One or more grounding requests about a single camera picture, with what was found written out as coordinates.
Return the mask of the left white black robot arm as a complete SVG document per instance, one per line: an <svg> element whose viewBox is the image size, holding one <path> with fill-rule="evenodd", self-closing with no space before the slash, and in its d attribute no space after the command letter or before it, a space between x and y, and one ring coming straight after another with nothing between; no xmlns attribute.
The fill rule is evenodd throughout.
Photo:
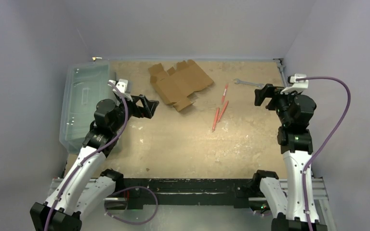
<svg viewBox="0 0 370 231"><path fill-rule="evenodd" d="M94 121L70 171L43 204L35 203L30 215L37 231L79 231L84 215L108 196L118 197L142 186L126 187L123 174L107 169L95 184L86 188L93 172L106 160L131 116L151 119L158 101L131 96L97 103Z"/></svg>

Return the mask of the brown cardboard box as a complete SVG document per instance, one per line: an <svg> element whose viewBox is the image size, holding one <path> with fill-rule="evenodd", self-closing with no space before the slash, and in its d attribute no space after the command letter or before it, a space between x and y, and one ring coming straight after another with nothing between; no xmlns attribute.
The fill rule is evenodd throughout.
<svg viewBox="0 0 370 231"><path fill-rule="evenodd" d="M165 70L161 63L148 68L150 84L162 101L177 112L193 103L189 96L214 83L213 79L194 61L178 62L176 67Z"/></svg>

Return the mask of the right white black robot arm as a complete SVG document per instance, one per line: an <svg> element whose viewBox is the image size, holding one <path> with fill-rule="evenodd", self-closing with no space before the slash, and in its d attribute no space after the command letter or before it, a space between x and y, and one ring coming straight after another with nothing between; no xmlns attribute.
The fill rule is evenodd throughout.
<svg viewBox="0 0 370 231"><path fill-rule="evenodd" d="M309 121L317 107L314 100L302 95L302 90L266 84L255 90L255 106L275 111L281 126L277 141L287 170L287 192L284 193L275 172L258 170L240 191L264 196L273 215L273 231L326 231L321 224L313 196L311 164L313 153Z"/></svg>

